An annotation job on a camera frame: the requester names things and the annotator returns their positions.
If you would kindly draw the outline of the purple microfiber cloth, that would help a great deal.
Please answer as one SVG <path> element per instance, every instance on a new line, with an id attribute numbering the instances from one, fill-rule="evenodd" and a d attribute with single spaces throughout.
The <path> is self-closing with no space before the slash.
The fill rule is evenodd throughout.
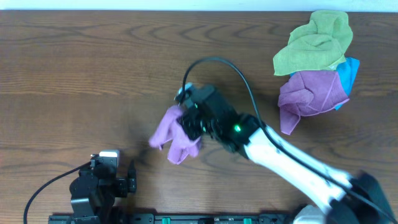
<path id="1" fill-rule="evenodd" d="M 149 145 L 160 150 L 163 149 L 165 143 L 171 141 L 167 159 L 176 165 L 181 164 L 188 156 L 196 157 L 201 149 L 201 137 L 190 140 L 178 123 L 182 115 L 181 107 L 171 106 L 149 139 Z"/>

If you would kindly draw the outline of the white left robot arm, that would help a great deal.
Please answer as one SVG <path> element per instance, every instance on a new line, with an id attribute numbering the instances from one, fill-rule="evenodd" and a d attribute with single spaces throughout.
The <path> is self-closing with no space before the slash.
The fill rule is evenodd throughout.
<path id="1" fill-rule="evenodd" d="M 69 188 L 74 223 L 129 223 L 128 215 L 114 203 L 137 190 L 134 161 L 130 162 L 125 177 L 118 177 L 117 169 L 117 159 L 93 157 L 79 170 L 79 177 Z"/>

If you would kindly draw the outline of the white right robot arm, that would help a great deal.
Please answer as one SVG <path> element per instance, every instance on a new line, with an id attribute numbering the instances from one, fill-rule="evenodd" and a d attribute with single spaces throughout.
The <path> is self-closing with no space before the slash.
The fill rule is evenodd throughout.
<path id="1" fill-rule="evenodd" d="M 373 176 L 353 177 L 309 156 L 258 115 L 237 113 L 216 90 L 184 90 L 175 101 L 185 109 L 179 123 L 190 139 L 209 135 L 227 151 L 275 172 L 318 207 L 302 210 L 293 223 L 397 223 Z"/>

